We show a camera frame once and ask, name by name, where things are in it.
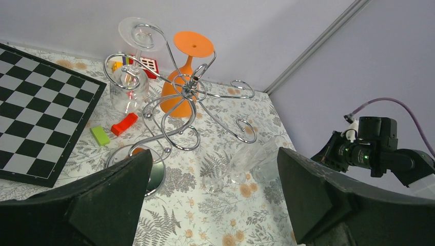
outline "round metal base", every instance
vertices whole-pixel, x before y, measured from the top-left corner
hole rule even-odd
[[[111,167],[112,165],[127,158],[128,151],[130,150],[131,146],[133,145],[126,145],[117,149],[107,160],[106,167]],[[149,149],[151,151],[153,161],[156,160],[152,165],[151,174],[148,181],[147,193],[145,194],[145,197],[149,197],[155,194],[163,186],[163,183],[166,179],[166,168],[165,164],[160,158],[160,155],[154,149],[148,146],[140,146],[139,148]]]

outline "chessboard border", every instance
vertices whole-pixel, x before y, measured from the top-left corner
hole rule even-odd
[[[98,85],[98,89],[95,92],[95,94],[92,98],[92,101],[89,103],[88,109],[83,113],[82,120],[75,128],[76,130],[71,135],[68,144],[65,146],[61,157],[59,158],[57,163],[54,165],[52,173],[49,175],[48,178],[41,178],[41,177],[30,176],[27,174],[20,174],[20,173],[15,173],[14,175],[11,175],[11,172],[0,170],[0,178],[1,179],[17,181],[17,182],[21,182],[21,183],[24,182],[24,183],[28,183],[31,185],[35,184],[38,186],[52,188],[54,186],[54,184],[56,183],[57,179],[59,178],[61,171],[64,169],[65,164],[67,163],[67,161],[69,159],[69,156],[71,155],[72,151],[74,150],[74,147],[77,144],[78,139],[80,138],[83,130],[85,129],[86,123],[89,121],[89,118],[91,117],[91,115],[92,115],[98,101],[100,100],[107,84],[104,82],[101,82],[99,80],[96,80],[94,78],[91,78],[89,76],[83,75],[81,73],[78,73],[78,72],[75,72],[73,70],[62,67],[60,65],[57,65],[55,63],[52,63],[48,60],[45,60],[45,59],[42,59],[40,57],[23,52],[23,51],[18,50],[14,47],[10,47],[8,45],[0,43],[0,48],[4,49],[6,51],[9,51],[11,53],[17,54],[19,56],[34,60],[34,61],[41,63],[43,65],[46,65],[48,67],[52,67],[54,69],[61,70],[63,72],[66,72],[68,74],[71,74],[73,76],[79,77],[81,79],[87,80],[89,82],[92,82],[92,83],[95,83]]]

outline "clear wine glass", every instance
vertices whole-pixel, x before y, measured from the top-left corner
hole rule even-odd
[[[245,170],[247,166],[256,163],[258,165],[266,158],[264,148],[258,142],[245,144],[231,159],[227,171],[216,177],[214,174],[204,175],[203,185],[210,194],[219,193],[224,187],[223,179],[230,175],[234,183],[242,183],[246,180]]]
[[[279,148],[284,146],[284,143],[287,143],[286,139],[276,135],[263,145],[268,153],[267,158],[252,169],[252,176],[257,182],[267,182],[279,176],[276,158]]]

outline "yellow toy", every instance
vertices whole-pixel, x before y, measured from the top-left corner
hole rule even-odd
[[[114,72],[116,69],[118,69],[118,68],[120,68],[122,66],[123,66],[122,63],[120,63],[118,61],[115,61],[115,63],[113,64],[113,67],[112,67],[112,72]]]

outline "green block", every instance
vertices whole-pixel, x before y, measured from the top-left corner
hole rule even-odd
[[[91,128],[91,133],[99,146],[104,146],[110,143],[109,137],[106,135],[104,129],[101,126]]]

